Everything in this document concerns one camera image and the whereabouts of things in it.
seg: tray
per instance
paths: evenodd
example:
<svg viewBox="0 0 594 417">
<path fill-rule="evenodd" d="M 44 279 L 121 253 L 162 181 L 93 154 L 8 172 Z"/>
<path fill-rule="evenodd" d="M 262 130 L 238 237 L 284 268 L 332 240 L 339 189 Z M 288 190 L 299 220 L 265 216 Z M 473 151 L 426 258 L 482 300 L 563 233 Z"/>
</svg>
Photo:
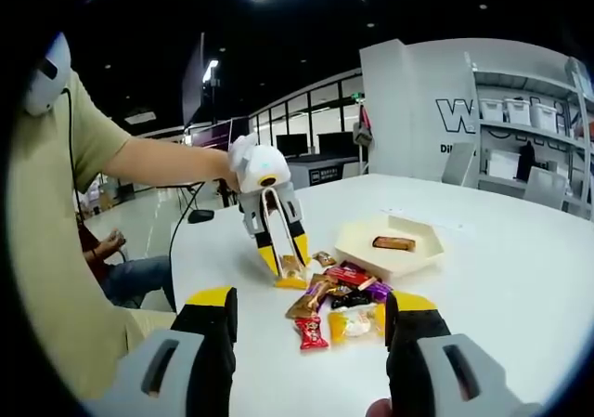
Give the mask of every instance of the tray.
<svg viewBox="0 0 594 417">
<path fill-rule="evenodd" d="M 417 243 L 415 252 L 374 248 L 372 243 L 378 236 L 413 239 Z M 398 278 L 427 267 L 444 252 L 431 225 L 394 215 L 344 224 L 335 247 L 340 258 L 382 279 Z"/>
</svg>

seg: ceiling light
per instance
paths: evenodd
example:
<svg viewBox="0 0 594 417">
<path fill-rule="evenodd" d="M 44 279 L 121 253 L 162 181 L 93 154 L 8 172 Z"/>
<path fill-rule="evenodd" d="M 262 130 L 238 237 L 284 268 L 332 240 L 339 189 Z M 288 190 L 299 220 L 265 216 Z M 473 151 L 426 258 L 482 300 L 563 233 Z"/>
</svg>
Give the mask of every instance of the ceiling light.
<svg viewBox="0 0 594 417">
<path fill-rule="evenodd" d="M 218 59 L 211 59 L 211 62 L 208 63 L 208 67 L 206 68 L 206 72 L 204 73 L 204 77 L 202 78 L 203 83 L 211 81 L 211 78 L 213 77 L 213 69 L 218 65 Z"/>
</svg>

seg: seated person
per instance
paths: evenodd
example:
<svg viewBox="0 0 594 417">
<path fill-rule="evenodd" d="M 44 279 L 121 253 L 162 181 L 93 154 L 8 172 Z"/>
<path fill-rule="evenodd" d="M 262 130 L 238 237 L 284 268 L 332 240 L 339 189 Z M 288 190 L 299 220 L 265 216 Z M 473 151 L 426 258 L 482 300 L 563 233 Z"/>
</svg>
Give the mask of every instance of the seated person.
<svg viewBox="0 0 594 417">
<path fill-rule="evenodd" d="M 101 289 L 115 306 L 132 306 L 134 298 L 163 288 L 169 306 L 175 310 L 174 286 L 168 256 L 125 261 L 114 266 L 106 264 L 105 260 L 126 243 L 123 234 L 114 229 L 105 240 L 100 241 L 80 219 L 77 222 L 84 259 Z"/>
</svg>

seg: table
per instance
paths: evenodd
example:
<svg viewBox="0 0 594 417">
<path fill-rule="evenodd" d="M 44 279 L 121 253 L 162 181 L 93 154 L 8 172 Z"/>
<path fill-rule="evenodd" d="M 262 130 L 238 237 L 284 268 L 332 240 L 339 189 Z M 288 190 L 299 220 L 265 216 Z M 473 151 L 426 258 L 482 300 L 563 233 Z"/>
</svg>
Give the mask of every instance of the table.
<svg viewBox="0 0 594 417">
<path fill-rule="evenodd" d="M 332 251 L 341 223 L 382 212 L 434 224 L 445 248 L 438 266 L 391 284 L 433 300 L 452 333 L 468 334 L 504 366 L 521 400 L 544 403 L 577 360 L 594 322 L 592 222 L 404 177 L 360 176 L 296 193 L 310 253 Z M 301 354 L 284 318 L 301 294 L 272 287 L 241 219 L 234 207 L 211 222 L 182 224 L 172 254 L 177 309 L 199 290 L 238 289 L 231 415 L 364 416 L 372 401 L 389 397 L 383 344 Z M 322 321 L 329 337 L 325 312 Z"/>
</svg>

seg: person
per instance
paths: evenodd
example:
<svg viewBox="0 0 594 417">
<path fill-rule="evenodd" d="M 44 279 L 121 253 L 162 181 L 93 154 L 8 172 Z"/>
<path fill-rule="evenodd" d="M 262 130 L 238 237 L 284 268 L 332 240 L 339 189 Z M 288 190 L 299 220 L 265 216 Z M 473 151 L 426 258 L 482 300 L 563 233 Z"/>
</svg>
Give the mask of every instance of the person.
<svg viewBox="0 0 594 417">
<path fill-rule="evenodd" d="M 71 69 L 63 34 L 32 70 L 9 152 L 5 230 L 24 311 L 72 393 L 101 397 L 119 359 L 158 319 L 169 328 L 174 316 L 117 307 L 106 298 L 84 260 L 72 191 L 85 192 L 99 172 L 150 186 L 223 179 L 236 189 L 237 177 L 226 152 L 122 130 Z"/>
<path fill-rule="evenodd" d="M 116 265 L 106 264 L 105 260 L 126 244 L 123 234 L 114 229 L 106 239 L 100 241 L 84 225 L 79 215 L 77 222 L 84 259 L 103 293 L 115 306 L 139 308 L 140 304 L 136 301 L 138 297 L 163 288 L 169 306 L 175 310 L 169 256 L 124 261 Z"/>
</svg>

